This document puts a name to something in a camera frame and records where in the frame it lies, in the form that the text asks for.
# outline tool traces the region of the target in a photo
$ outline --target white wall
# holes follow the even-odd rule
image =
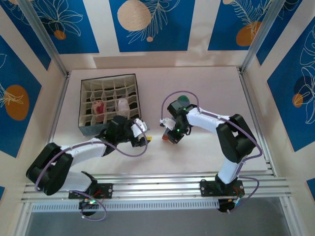
[[[16,223],[18,203],[28,182],[26,170],[47,141],[63,77],[53,63],[45,70],[1,7],[0,22],[0,35],[42,85],[17,158],[0,151],[0,186],[5,187],[0,202],[0,235],[6,236]]]
[[[61,55],[67,69],[241,65],[247,51],[208,51],[221,0],[196,0],[187,52],[120,53],[109,0],[83,0],[99,54]]]
[[[306,186],[306,180],[315,177],[315,143],[297,152],[293,151],[267,80],[295,41],[315,16],[314,0],[303,0],[286,29],[276,42],[266,61],[260,67],[255,59],[245,74],[257,99],[258,116],[269,144],[279,175],[287,177],[306,228],[314,233],[315,204]]]

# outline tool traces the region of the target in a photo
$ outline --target beige circle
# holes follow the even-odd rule
[[[152,42],[152,41],[153,41],[153,38],[152,38],[152,37],[147,37],[147,41],[148,41],[148,42]]]
[[[128,31],[143,30],[151,22],[147,6],[139,0],[128,0],[118,9],[118,21]]]
[[[223,4],[228,5],[228,4],[232,3],[234,0],[222,0],[222,1],[223,1]]]
[[[13,3],[15,5],[17,5],[18,3],[16,2],[16,0],[8,0],[10,3]]]

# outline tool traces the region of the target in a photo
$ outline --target grid organizer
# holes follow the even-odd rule
[[[118,111],[118,101],[121,98],[129,104],[129,110],[123,113]],[[93,102],[97,100],[104,103],[102,114],[96,114],[92,109]],[[135,74],[83,80],[79,127],[106,124],[116,115],[127,119],[141,117]],[[98,116],[103,117],[101,122],[97,122]]]

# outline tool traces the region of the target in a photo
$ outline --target purple cable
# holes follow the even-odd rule
[[[90,196],[89,194],[86,194],[85,192],[81,192],[81,191],[78,191],[78,190],[72,190],[72,192],[81,194],[81,195],[83,195],[83,196],[85,196],[85,197],[87,197],[87,198],[90,198],[90,199],[96,201],[96,202],[104,209],[104,211],[105,211],[105,214],[104,214],[104,216],[103,216],[102,218],[99,218],[99,219],[91,219],[91,218],[89,218],[89,217],[86,217],[86,216],[83,214],[83,209],[84,209],[84,207],[83,207],[83,208],[81,209],[81,215],[82,215],[82,218],[83,218],[83,219],[90,220],[90,221],[102,221],[102,220],[104,220],[104,219],[106,218],[106,215],[107,215],[106,207],[105,207],[99,200],[97,200],[96,198]]]
[[[82,146],[85,146],[85,145],[90,145],[90,144],[105,144],[105,145],[107,145],[107,146],[110,146],[110,147],[113,148],[114,150],[118,151],[119,153],[121,153],[121,154],[123,154],[123,155],[125,155],[125,156],[128,156],[128,157],[139,157],[139,156],[143,155],[143,154],[146,152],[146,150],[148,149],[148,139],[147,139],[146,134],[145,134],[145,133],[143,132],[143,130],[141,129],[141,127],[140,127],[136,122],[134,122],[134,124],[140,129],[140,131],[141,131],[141,133],[142,133],[142,135],[143,135],[143,137],[144,137],[145,144],[146,144],[144,150],[143,150],[140,154],[130,155],[130,154],[128,154],[128,153],[125,153],[125,152],[119,150],[117,147],[115,147],[114,145],[112,145],[112,144],[110,144],[109,142],[106,142],[106,141],[104,141],[104,142],[102,142],[102,141],[86,142],[86,143],[81,143],[81,144],[74,145],[74,146],[72,146],[72,147],[68,147],[68,148],[66,148],[65,150],[62,150],[61,152],[59,152],[57,155],[55,155],[55,156],[47,163],[47,165],[44,167],[44,169],[43,169],[42,172],[39,174],[39,176],[38,176],[38,178],[37,178],[37,180],[36,180],[36,183],[35,183],[35,191],[36,191],[36,192],[39,192],[39,191],[40,191],[40,189],[38,189],[39,182],[40,182],[40,180],[43,178],[43,176],[44,176],[45,172],[47,171],[47,169],[49,168],[49,166],[50,166],[58,157],[60,157],[62,154],[64,154],[65,152],[67,152],[67,151],[69,151],[69,150],[72,150],[72,149],[75,149],[75,148],[79,148],[79,147],[82,147]],[[77,190],[72,190],[72,191],[81,194],[80,191],[77,191]],[[91,198],[91,199],[95,200],[97,203],[99,203],[99,204],[105,209],[105,206],[104,206],[102,203],[100,203],[99,201],[97,201],[96,199],[94,199],[92,196],[90,196],[90,195],[88,195],[88,194],[83,194],[83,195],[86,196],[86,197],[88,197],[88,198]],[[105,219],[105,218],[102,218],[102,219],[94,219],[93,221],[100,221],[100,220],[103,220],[103,219]]]
[[[186,92],[186,93],[192,94],[192,95],[196,98],[196,100],[197,100],[197,110],[198,110],[201,114],[204,114],[204,115],[206,115],[206,116],[210,116],[210,117],[213,117],[213,118],[216,118],[216,119],[220,119],[220,120],[222,120],[222,121],[224,121],[224,122],[227,122],[227,123],[231,124],[231,125],[234,126],[236,129],[238,129],[239,131],[241,131],[247,138],[249,138],[249,139],[255,144],[255,146],[258,148],[259,154],[254,155],[254,156],[250,156],[250,157],[247,157],[247,158],[244,158],[244,160],[242,160],[240,166],[239,166],[238,169],[236,170],[236,174],[235,174],[236,176],[238,176],[238,174],[239,174],[240,171],[241,171],[241,168],[243,167],[243,164],[244,164],[246,161],[248,161],[248,160],[250,160],[250,159],[254,159],[254,158],[257,158],[257,157],[262,156],[263,152],[262,152],[261,147],[260,147],[259,144],[256,142],[256,140],[255,140],[251,135],[249,135],[249,133],[247,133],[244,129],[242,129],[242,128],[239,127],[238,125],[234,124],[234,123],[231,122],[230,120],[221,118],[221,117],[216,116],[216,115],[211,114],[211,113],[202,112],[202,111],[200,110],[200,107],[199,107],[199,98],[198,98],[197,95],[194,94],[193,92],[186,91],[186,90],[180,90],[180,91],[176,91],[176,92],[173,92],[173,93],[171,93],[170,95],[168,95],[168,96],[164,99],[164,101],[163,101],[163,103],[162,103],[161,119],[163,119],[163,108],[164,108],[164,104],[165,104],[166,100],[167,100],[170,96],[172,96],[172,95],[174,95],[174,94],[177,94],[177,93],[180,93],[180,92]],[[239,177],[239,178],[252,179],[252,180],[257,181],[257,186],[256,186],[256,188],[255,188],[255,189],[251,192],[251,194],[249,194],[249,196],[242,202],[242,204],[244,204],[244,203],[245,203],[249,198],[251,198],[251,196],[257,191],[257,189],[258,189],[258,187],[259,187],[259,180],[257,180],[256,178],[253,178],[253,177],[246,177],[246,176],[238,176],[238,177]],[[232,211],[234,211],[235,209],[239,208],[242,204],[240,204],[239,206],[235,207],[235,208],[234,208],[233,210],[231,210],[230,212],[232,212]]]

